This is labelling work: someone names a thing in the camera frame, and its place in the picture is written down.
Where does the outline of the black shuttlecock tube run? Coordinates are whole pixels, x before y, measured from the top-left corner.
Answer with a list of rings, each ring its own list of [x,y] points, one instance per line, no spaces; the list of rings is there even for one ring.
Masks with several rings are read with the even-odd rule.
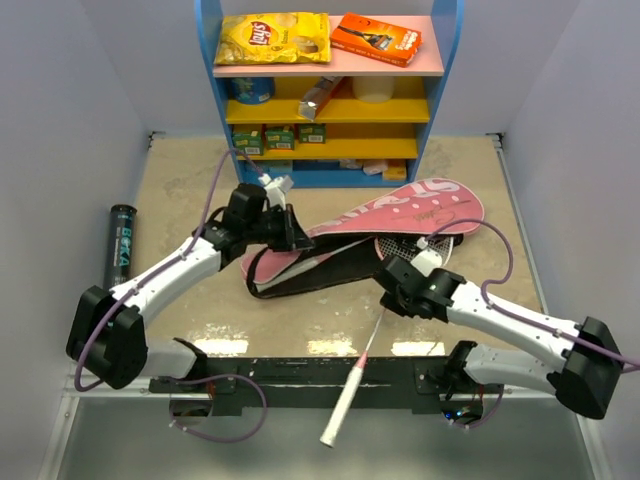
[[[131,205],[116,204],[110,209],[103,277],[103,287],[107,290],[131,277],[136,216],[137,209]]]

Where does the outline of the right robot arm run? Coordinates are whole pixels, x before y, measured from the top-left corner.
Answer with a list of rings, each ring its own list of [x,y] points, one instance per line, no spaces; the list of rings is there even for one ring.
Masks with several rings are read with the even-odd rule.
[[[461,341],[430,379],[449,394],[476,385],[517,386],[554,396],[583,417],[605,417],[622,374],[621,353],[608,326],[534,312],[492,296],[443,268],[422,273],[397,256],[374,275],[388,310],[478,330],[509,344],[501,350]]]

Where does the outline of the pink racket bag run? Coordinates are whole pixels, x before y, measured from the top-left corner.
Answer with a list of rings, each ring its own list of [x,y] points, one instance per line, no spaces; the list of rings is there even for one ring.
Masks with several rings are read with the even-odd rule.
[[[431,240],[436,235],[455,236],[454,247],[479,228],[485,217],[479,197],[463,184],[428,178],[402,186],[389,194],[355,207],[307,231],[317,237],[367,235]]]

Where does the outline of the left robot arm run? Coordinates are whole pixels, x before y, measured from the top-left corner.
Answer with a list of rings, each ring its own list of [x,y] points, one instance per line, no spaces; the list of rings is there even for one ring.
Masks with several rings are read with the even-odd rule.
[[[250,245],[277,252],[313,247],[286,195],[290,177],[262,175],[241,183],[226,207],[209,215],[169,257],[109,290],[93,286],[79,300],[66,353],[76,363],[74,386],[88,391],[88,371],[100,383],[122,389],[140,376],[172,378],[185,392],[207,380],[204,354],[182,339],[151,344],[146,330],[155,317],[191,287],[243,256]]]

